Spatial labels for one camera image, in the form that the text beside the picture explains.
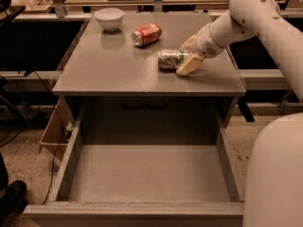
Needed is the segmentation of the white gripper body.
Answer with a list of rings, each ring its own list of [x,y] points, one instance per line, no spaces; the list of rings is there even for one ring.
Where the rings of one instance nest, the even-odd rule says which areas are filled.
[[[215,58],[223,52],[223,48],[212,39],[210,24],[206,24],[195,35],[193,51],[206,59]]]

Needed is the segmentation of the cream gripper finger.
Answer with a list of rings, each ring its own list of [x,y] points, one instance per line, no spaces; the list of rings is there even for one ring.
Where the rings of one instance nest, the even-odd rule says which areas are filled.
[[[203,65],[204,59],[204,57],[198,54],[192,54],[179,66],[176,73],[180,76],[188,75],[200,68]]]
[[[194,46],[195,35],[189,37],[181,46],[181,50],[192,51]]]

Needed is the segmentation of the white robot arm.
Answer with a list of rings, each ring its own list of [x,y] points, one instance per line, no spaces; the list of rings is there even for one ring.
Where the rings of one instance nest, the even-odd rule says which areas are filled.
[[[242,70],[251,89],[287,88],[303,100],[303,34],[280,15],[275,0],[229,0],[228,11],[189,38],[191,55],[179,75],[197,70],[205,59],[234,42],[256,36],[275,70]],[[243,227],[303,227],[303,113],[268,124],[251,149],[243,204]]]

